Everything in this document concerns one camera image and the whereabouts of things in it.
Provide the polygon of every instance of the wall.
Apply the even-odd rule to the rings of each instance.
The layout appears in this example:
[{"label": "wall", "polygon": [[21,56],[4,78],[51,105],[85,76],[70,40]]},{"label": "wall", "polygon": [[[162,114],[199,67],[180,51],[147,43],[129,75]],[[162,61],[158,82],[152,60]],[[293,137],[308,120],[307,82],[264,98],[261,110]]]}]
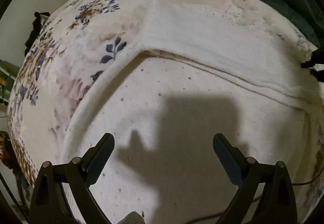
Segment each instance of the wall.
[{"label": "wall", "polygon": [[21,66],[25,58],[25,42],[33,29],[34,12],[53,13],[67,1],[12,0],[0,20],[0,58]]}]

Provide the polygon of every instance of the metal screw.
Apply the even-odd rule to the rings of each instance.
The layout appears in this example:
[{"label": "metal screw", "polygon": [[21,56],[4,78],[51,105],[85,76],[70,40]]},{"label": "metal screw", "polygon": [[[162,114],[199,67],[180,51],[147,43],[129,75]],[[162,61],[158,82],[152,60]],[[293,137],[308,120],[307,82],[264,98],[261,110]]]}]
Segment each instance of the metal screw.
[{"label": "metal screw", "polygon": [[72,163],[74,163],[74,164],[77,164],[77,163],[79,163],[81,161],[81,158],[80,157],[74,157],[73,159],[72,159]]},{"label": "metal screw", "polygon": [[42,164],[42,167],[48,167],[50,164],[51,164],[50,161],[45,161],[45,162]]},{"label": "metal screw", "polygon": [[255,160],[253,157],[248,157],[248,158],[247,158],[247,162],[248,162],[249,164],[254,164],[254,163],[256,162],[256,160]]},{"label": "metal screw", "polygon": [[280,167],[282,167],[282,168],[286,167],[285,163],[282,162],[282,161],[279,161],[279,162],[278,162],[278,165],[279,165]]}]

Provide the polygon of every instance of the white wall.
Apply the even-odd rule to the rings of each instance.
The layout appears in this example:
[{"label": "white wall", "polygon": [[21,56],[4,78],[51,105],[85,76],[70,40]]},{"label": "white wall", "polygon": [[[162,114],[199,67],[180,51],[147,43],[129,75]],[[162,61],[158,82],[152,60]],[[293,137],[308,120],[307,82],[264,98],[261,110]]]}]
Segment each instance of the white wall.
[{"label": "white wall", "polygon": [[68,0],[12,0],[0,20],[0,59],[21,66],[34,12],[53,13]]}]

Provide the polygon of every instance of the floral blanket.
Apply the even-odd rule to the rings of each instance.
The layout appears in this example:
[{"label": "floral blanket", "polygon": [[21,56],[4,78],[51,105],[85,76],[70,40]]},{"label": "floral blanket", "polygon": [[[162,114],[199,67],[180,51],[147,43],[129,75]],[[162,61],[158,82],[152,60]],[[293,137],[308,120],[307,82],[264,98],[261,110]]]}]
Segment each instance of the floral blanket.
[{"label": "floral blanket", "polygon": [[[322,99],[299,63],[315,49],[259,0],[70,0],[50,16],[17,76],[8,107],[12,146],[31,185],[43,161],[67,162],[106,86],[149,51],[308,113],[310,178],[323,164]],[[323,194],[322,182],[310,185],[300,218]]]}]

